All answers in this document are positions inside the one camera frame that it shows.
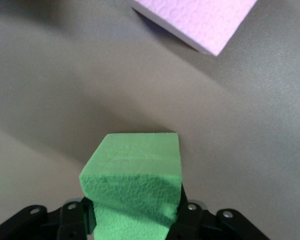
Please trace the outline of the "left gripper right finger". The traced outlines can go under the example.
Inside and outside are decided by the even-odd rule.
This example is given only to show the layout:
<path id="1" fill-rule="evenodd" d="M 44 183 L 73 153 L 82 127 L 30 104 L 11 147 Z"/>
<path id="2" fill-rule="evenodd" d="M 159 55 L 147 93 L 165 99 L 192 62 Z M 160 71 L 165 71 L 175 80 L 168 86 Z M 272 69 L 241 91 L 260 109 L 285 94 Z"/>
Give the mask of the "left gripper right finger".
<path id="1" fill-rule="evenodd" d="M 176 221 L 171 225 L 167 240 L 268 240 L 242 213 L 225 208 L 215 215 L 199 201 L 189 200 L 181 188 Z"/>

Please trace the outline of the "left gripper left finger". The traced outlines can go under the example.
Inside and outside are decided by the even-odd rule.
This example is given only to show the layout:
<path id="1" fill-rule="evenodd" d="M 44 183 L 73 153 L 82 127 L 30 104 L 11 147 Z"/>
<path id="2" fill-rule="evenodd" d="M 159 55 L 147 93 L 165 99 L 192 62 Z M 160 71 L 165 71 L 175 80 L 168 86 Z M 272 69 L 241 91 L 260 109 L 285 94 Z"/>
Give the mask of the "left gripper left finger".
<path id="1" fill-rule="evenodd" d="M 97 226 L 93 202 L 69 200 L 48 212 L 43 205 L 30 205 L 0 224 L 0 240 L 86 240 Z"/>

